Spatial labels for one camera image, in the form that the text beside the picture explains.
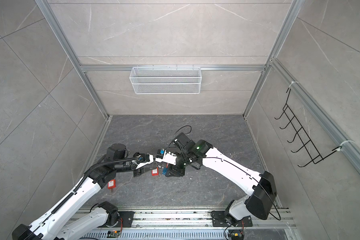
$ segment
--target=wire mesh basket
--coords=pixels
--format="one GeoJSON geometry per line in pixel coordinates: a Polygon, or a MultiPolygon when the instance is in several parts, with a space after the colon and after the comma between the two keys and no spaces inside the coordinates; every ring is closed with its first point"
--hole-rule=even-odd
{"type": "Polygon", "coordinates": [[[134,67],[129,76],[136,94],[200,93],[200,67],[134,67]]]}

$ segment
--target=black wire rack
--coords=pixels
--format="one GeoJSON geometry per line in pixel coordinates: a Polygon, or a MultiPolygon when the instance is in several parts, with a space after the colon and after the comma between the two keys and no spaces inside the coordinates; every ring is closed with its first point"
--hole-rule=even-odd
{"type": "Polygon", "coordinates": [[[287,100],[285,101],[285,104],[284,104],[284,107],[283,107],[283,113],[280,115],[280,117],[275,118],[275,119],[276,119],[276,120],[279,120],[283,115],[285,115],[285,116],[288,118],[289,122],[288,122],[288,124],[287,124],[285,127],[280,127],[280,129],[286,129],[286,127],[288,127],[288,125],[291,124],[292,127],[293,127],[293,129],[294,129],[295,132],[296,132],[296,133],[295,133],[295,136],[294,136],[293,139],[292,139],[292,141],[288,141],[288,140],[287,140],[287,142],[292,143],[293,141],[295,141],[296,136],[298,136],[299,139],[300,139],[300,141],[301,141],[301,143],[303,144],[302,147],[300,147],[297,151],[292,151],[292,150],[291,150],[291,152],[295,153],[295,152],[300,151],[302,148],[305,148],[305,150],[307,151],[309,157],[311,158],[311,160],[310,160],[307,164],[305,164],[305,165],[303,165],[303,166],[300,166],[300,165],[298,165],[298,166],[299,166],[299,167],[305,167],[305,166],[307,166],[308,164],[310,164],[311,162],[313,162],[314,164],[318,164],[319,162],[323,161],[324,159],[326,159],[327,157],[331,156],[331,155],[334,154],[335,152],[339,151],[339,149],[341,149],[341,146],[338,146],[338,147],[332,149],[332,150],[331,150],[331,153],[328,154],[328,155],[325,156],[325,157],[323,157],[323,156],[321,155],[321,153],[319,152],[319,150],[317,149],[317,147],[316,147],[315,144],[313,143],[311,137],[307,134],[307,132],[306,132],[305,129],[303,128],[302,124],[300,123],[299,119],[296,117],[296,115],[293,113],[292,109],[291,109],[291,108],[289,107],[289,105],[288,105],[288,99],[289,99],[289,95],[290,95],[290,93],[291,93],[291,89],[288,88],[287,91],[286,91],[286,93],[288,93],[288,97],[287,97],[287,100]],[[293,115],[292,118],[290,118],[290,117],[287,115],[287,113],[285,112],[287,109],[289,109],[289,111],[291,111],[291,113],[292,113],[292,115],[293,115]],[[293,122],[292,122],[293,119],[296,119],[296,120],[297,120],[297,122],[299,123],[300,127],[296,127],[296,126],[293,124],[293,122]],[[306,136],[308,137],[309,140],[304,143],[304,141],[302,140],[302,136],[300,135],[299,132],[301,132],[301,133],[304,132],[304,133],[306,134],[306,136]],[[311,154],[309,153],[309,151],[308,151],[308,149],[307,149],[307,144],[308,144],[308,143],[312,143],[313,147],[316,149],[316,151],[317,151],[317,153],[318,153],[317,156],[315,156],[315,157],[312,157],[312,156],[311,156],[311,154]]]}

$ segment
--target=black metal hook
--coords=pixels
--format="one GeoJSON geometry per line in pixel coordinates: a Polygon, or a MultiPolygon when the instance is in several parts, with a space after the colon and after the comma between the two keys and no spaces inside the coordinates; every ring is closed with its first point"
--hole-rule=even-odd
{"type": "Polygon", "coordinates": [[[298,136],[299,139],[300,139],[300,141],[301,141],[301,143],[303,144],[302,147],[300,147],[297,151],[295,151],[295,152],[294,152],[294,151],[291,151],[291,152],[296,153],[296,152],[300,151],[302,148],[305,148],[305,150],[307,151],[309,157],[311,158],[311,160],[310,160],[309,162],[307,162],[305,165],[303,165],[303,166],[298,165],[298,166],[299,166],[299,167],[305,167],[305,166],[307,166],[308,164],[310,164],[311,162],[313,162],[314,164],[318,164],[319,162],[323,161],[323,160],[326,159],[327,157],[329,157],[329,156],[331,156],[332,154],[334,154],[335,152],[337,152],[337,149],[341,149],[341,146],[336,147],[336,148],[332,149],[332,152],[331,152],[330,154],[328,154],[328,155],[325,156],[325,157],[322,157],[321,153],[319,152],[319,150],[317,149],[317,147],[316,147],[315,144],[313,143],[311,137],[310,137],[310,136],[308,135],[308,133],[305,131],[305,129],[303,128],[303,126],[302,126],[302,124],[300,123],[299,119],[296,117],[296,115],[293,113],[292,109],[291,109],[291,108],[289,107],[289,105],[288,105],[288,99],[289,99],[289,95],[290,95],[290,93],[291,93],[291,89],[288,88],[287,91],[286,91],[286,93],[288,93],[288,96],[287,96],[287,100],[285,101],[285,104],[284,104],[284,106],[283,106],[283,112],[281,113],[281,115],[280,115],[279,118],[274,118],[274,119],[279,120],[279,119],[283,116],[283,114],[285,114],[285,116],[288,118],[289,122],[287,123],[287,125],[286,125],[285,127],[283,127],[283,128],[280,127],[280,129],[285,129],[289,124],[291,124],[292,127],[293,127],[293,129],[294,129],[295,132],[296,132],[296,133],[295,133],[295,136],[293,137],[293,140],[292,140],[291,142],[289,142],[289,141],[287,140],[287,142],[292,143],[292,142],[295,140],[296,136],[298,136]],[[291,111],[291,113],[292,113],[292,115],[293,115],[292,118],[289,118],[289,116],[288,116],[287,113],[285,112],[285,111],[287,110],[287,108],[289,108],[289,110],[291,111]],[[298,130],[296,129],[296,127],[294,126],[294,124],[293,124],[293,122],[292,122],[292,120],[293,120],[294,118],[297,120],[297,122],[298,122],[298,123],[300,124],[300,126],[301,126],[298,130]],[[303,142],[301,136],[299,135],[300,130],[303,130],[303,131],[305,132],[305,134],[306,134],[306,135],[308,136],[308,138],[309,138],[309,140],[308,140],[306,143],[303,142]],[[318,155],[317,155],[316,157],[314,157],[314,158],[312,158],[311,154],[309,153],[309,151],[308,151],[308,149],[307,149],[307,147],[306,147],[306,145],[307,145],[309,142],[312,143],[312,146],[316,149],[316,151],[317,151],[317,153],[318,153],[318,155]],[[314,160],[317,159],[318,157],[321,157],[321,159],[320,159],[319,161],[315,162],[314,160]]]}

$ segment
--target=black bracket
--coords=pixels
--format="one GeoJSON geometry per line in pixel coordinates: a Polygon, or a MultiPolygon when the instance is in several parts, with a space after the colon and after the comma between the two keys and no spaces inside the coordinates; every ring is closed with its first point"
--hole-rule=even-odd
{"type": "MultiPolygon", "coordinates": [[[[230,224],[225,220],[224,211],[212,211],[212,225],[214,227],[228,227],[230,224]]],[[[244,217],[234,227],[252,227],[251,216],[244,217]]]]}

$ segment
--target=dark gray floor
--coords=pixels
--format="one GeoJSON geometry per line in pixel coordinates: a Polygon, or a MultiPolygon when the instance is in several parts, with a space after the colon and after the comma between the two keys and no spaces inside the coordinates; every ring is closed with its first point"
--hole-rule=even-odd
{"type": "MultiPolygon", "coordinates": [[[[168,146],[173,134],[191,125],[188,137],[206,140],[243,166],[263,172],[248,128],[241,115],[125,115],[114,116],[100,147],[97,159],[113,143],[123,143],[134,152],[155,155],[168,146]]],[[[245,193],[230,180],[207,167],[187,167],[184,177],[152,176],[147,172],[133,177],[132,172],[116,176],[116,189],[104,188],[86,206],[109,201],[118,207],[132,206],[217,206],[228,205],[245,193]]]]}

